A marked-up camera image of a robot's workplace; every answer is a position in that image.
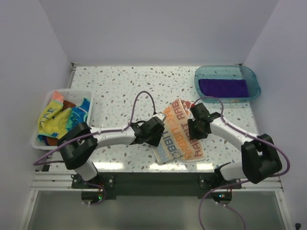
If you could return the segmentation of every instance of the speckled tabletop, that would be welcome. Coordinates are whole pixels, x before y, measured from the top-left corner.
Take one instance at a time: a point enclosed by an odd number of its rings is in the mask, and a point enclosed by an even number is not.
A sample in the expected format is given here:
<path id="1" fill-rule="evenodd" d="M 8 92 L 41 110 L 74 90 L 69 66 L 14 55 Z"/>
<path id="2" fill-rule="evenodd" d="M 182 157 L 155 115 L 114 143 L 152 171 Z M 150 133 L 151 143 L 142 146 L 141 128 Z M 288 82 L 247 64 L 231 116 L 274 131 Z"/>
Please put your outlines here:
<path id="1" fill-rule="evenodd" d="M 194 101 L 199 96 L 194 87 L 194 73 L 198 67 L 77 67 L 71 84 L 73 89 L 94 91 L 91 115 L 92 127 L 117 127 L 127 124 L 132 103 L 142 90 L 155 99 L 157 111 L 163 111 L 176 98 Z M 213 113 L 220 105 L 207 103 Z M 134 121 L 147 119 L 153 112 L 151 100 L 145 94 L 137 102 Z M 225 117 L 249 132 L 257 127 L 249 103 L 225 104 Z M 91 155 L 101 172 L 213 172 L 218 165 L 241 160 L 241 153 L 224 139 L 209 135 L 201 140 L 206 159 L 182 163 L 174 160 L 158 165 L 147 144 L 117 145 L 99 148 Z M 55 153 L 54 160 L 60 160 Z M 64 164 L 52 164 L 50 172 L 67 172 Z"/>

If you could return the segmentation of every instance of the yellow cloth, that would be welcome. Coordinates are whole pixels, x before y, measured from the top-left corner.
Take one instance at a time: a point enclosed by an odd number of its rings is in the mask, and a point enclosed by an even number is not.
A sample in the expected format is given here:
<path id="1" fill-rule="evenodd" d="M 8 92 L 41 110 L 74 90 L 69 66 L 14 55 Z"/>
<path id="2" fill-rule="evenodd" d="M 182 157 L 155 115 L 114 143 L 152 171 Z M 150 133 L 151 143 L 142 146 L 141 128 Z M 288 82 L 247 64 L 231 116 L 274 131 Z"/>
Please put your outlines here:
<path id="1" fill-rule="evenodd" d="M 60 139 L 67 133 L 66 124 L 71 114 L 71 108 L 61 111 L 62 108 L 63 104 L 56 100 L 49 103 L 39 116 L 37 122 L 38 136 L 43 135 Z"/>

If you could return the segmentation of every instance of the pile of clothes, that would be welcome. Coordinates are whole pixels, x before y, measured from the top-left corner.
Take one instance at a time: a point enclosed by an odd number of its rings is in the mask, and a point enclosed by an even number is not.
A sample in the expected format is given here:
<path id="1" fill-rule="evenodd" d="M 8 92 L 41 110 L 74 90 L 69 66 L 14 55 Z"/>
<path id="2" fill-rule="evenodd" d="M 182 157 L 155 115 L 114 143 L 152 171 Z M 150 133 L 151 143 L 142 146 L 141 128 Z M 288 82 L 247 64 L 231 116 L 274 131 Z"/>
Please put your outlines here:
<path id="1" fill-rule="evenodd" d="M 37 121 L 38 139 L 48 146 L 55 146 L 68 131 L 80 122 L 86 122 L 90 102 L 86 98 L 80 106 L 64 100 L 64 96 L 54 91 L 48 106 Z"/>

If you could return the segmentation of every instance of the white plastic basket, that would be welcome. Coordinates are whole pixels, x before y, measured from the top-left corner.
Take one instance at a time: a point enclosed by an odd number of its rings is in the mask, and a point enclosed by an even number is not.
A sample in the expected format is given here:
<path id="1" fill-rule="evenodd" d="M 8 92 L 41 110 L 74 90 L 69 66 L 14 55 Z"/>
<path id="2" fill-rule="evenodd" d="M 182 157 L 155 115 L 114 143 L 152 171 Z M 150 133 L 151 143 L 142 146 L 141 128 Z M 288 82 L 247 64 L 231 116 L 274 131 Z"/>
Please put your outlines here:
<path id="1" fill-rule="evenodd" d="M 86 122 L 87 122 L 87 124 L 90 123 L 91 111 L 92 111 L 92 107 L 93 107 L 94 92 L 92 92 L 90 90 L 81 91 L 81 90 L 74 90 L 74 89 L 60 89 L 60 90 L 56 90 L 56 91 L 60 92 L 64 96 L 64 100 L 70 101 L 70 102 L 74 103 L 76 106 L 80 106 L 82 104 L 84 98 L 89 100 L 90 101 L 90 108 L 89 108 L 89 111 L 88 111 L 88 116 L 87 116 Z M 41 112 L 43 112 L 43 110 L 50 103 L 53 92 L 54 92 L 54 90 L 50 91 L 47 94 L 45 101 L 42 105 Z M 56 146 L 47 146 L 43 142 L 39 141 L 39 139 L 37 138 L 37 135 L 38 135 L 38 130 L 37 130 L 37 126 L 36 126 L 35 130 L 33 132 L 32 138 L 31 138 L 31 145 L 34 149 L 53 150 L 53 149 L 56 148 Z"/>

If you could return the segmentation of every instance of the plastic tray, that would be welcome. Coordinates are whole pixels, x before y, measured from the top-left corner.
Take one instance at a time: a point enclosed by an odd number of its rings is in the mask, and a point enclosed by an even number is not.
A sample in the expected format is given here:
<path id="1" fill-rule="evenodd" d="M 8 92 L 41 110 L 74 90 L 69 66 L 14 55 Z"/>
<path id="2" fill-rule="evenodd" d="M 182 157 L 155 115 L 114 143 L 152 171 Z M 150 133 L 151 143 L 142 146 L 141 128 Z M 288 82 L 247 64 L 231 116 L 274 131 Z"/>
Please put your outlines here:
<path id="1" fill-rule="evenodd" d="M 94 92 L 89 91 L 89 90 L 80 91 L 80 90 L 73 90 L 73 89 L 60 89 L 60 90 L 56 90 L 56 91 L 60 92 L 64 96 L 65 100 L 73 102 L 77 106 L 82 104 L 84 98 L 89 100 L 90 101 L 90 108 L 89 108 L 89 111 L 88 111 L 88 116 L 87 116 L 86 122 L 87 122 L 87 124 L 90 123 L 91 112 L 92 112 L 92 107 L 93 107 Z M 47 94 L 45 101 L 42 105 L 41 112 L 50 103 L 53 92 L 54 92 L 54 90 L 50 91 Z M 56 146 L 47 146 L 47 145 L 45 145 L 45 143 L 39 141 L 39 139 L 37 138 L 37 135 L 38 135 L 38 130 L 37 130 L 37 126 L 36 126 L 35 129 L 34 129 L 32 138 L 31 138 L 31 145 L 34 149 L 53 150 L 53 149 L 56 148 Z"/>
<path id="2" fill-rule="evenodd" d="M 202 66 L 195 72 L 195 88 L 200 97 L 204 95 L 199 87 L 199 79 L 244 79 L 248 85 L 249 97 L 244 98 L 220 98 L 224 103 L 238 103 L 256 99 L 261 92 L 256 74 L 245 66 Z M 216 100 L 206 98 L 204 102 L 216 103 Z"/>

